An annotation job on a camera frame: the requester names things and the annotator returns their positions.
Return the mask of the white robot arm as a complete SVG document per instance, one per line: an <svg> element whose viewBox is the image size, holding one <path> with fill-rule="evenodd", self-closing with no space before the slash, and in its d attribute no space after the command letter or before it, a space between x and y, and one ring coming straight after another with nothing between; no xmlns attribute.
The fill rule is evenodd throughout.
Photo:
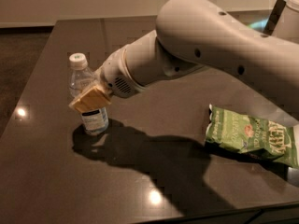
<svg viewBox="0 0 299 224"><path fill-rule="evenodd" d="M155 29L112 53L69 107L80 113L129 98L160 80L206 67L250 86L299 117L299 46L250 29L208 0L169 0Z"/></svg>

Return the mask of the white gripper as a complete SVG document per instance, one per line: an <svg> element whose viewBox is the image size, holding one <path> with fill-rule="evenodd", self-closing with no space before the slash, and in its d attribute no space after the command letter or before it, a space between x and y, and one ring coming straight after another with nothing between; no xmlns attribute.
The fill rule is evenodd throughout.
<svg viewBox="0 0 299 224"><path fill-rule="evenodd" d="M95 76L104 88L96 81L92 82L73 99L69 107L88 112L111 104L106 92L120 98L129 98L142 92L145 87L138 84L131 76L126 62L126 53L127 47L118 49L95 70Z"/></svg>

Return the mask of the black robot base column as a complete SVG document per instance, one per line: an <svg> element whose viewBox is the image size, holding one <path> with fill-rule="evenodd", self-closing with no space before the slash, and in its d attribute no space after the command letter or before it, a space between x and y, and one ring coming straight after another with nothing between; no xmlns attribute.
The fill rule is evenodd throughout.
<svg viewBox="0 0 299 224"><path fill-rule="evenodd" d="M286 6L286 1L287 0L277 0L276 1L275 5L268 17L266 25L263 29L263 33L265 35L273 34L273 32L278 24L278 20L284 10L284 7Z"/></svg>

